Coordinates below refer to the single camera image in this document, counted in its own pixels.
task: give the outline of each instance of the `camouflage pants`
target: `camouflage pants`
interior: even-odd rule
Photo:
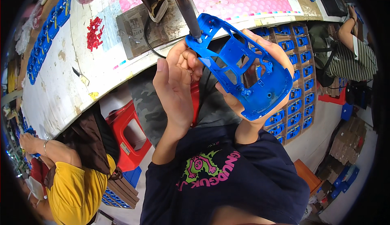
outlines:
[[[231,71],[229,72],[231,73],[228,75],[229,78],[236,77]],[[129,81],[129,89],[141,127],[154,147],[163,135],[168,121],[153,87],[155,73],[156,66],[153,66]],[[208,68],[204,67],[203,76],[199,81],[200,110],[196,128],[241,122],[241,118],[231,110],[222,94],[215,88],[216,83],[217,79]]]

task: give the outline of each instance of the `red plastic pieces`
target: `red plastic pieces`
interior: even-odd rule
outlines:
[[[100,41],[101,35],[103,34],[104,25],[99,30],[100,23],[102,22],[102,19],[99,17],[96,17],[94,20],[89,20],[89,26],[87,29],[89,32],[87,33],[87,48],[91,50],[95,47],[98,48],[99,45],[103,43],[103,41]]]

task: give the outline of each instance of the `face mask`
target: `face mask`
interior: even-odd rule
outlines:
[[[28,195],[28,200],[30,199],[31,194],[38,199],[38,203],[44,199],[42,184],[36,181],[33,177],[29,177],[25,180],[27,187],[30,189],[30,194]]]

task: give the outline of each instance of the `white workbench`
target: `white workbench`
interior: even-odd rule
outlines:
[[[324,20],[338,22],[344,20],[344,18],[326,17],[320,0],[316,0],[315,3],[318,5]],[[22,113],[26,117],[27,123],[43,139],[55,138],[94,101],[99,100],[115,87],[152,66],[158,59],[151,51],[131,60],[127,59],[122,42],[113,42],[119,38],[116,35],[115,17],[122,11],[109,4],[109,0],[94,0],[87,5],[81,5],[72,0],[70,13],[70,19],[60,28],[53,40],[35,84],[31,85],[26,78],[23,89]],[[96,16],[103,18],[103,24],[105,24],[103,44],[91,52],[86,47],[87,26],[89,26],[90,19],[94,19]],[[305,20],[310,16],[313,16],[313,19],[319,19],[318,14],[311,15],[309,12],[302,14],[302,16]],[[303,18],[285,16],[285,14],[269,14],[229,22],[241,30],[297,20],[303,20]],[[161,45],[155,50],[162,55],[167,55],[169,49],[187,33],[187,26],[180,26],[177,33],[178,39]],[[72,71],[72,67],[90,80],[89,86],[85,86],[81,82]]]

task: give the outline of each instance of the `striped shirt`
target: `striped shirt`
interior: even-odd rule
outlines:
[[[373,50],[356,36],[353,36],[353,48],[354,52],[339,43],[327,73],[355,81],[371,80],[378,70]]]

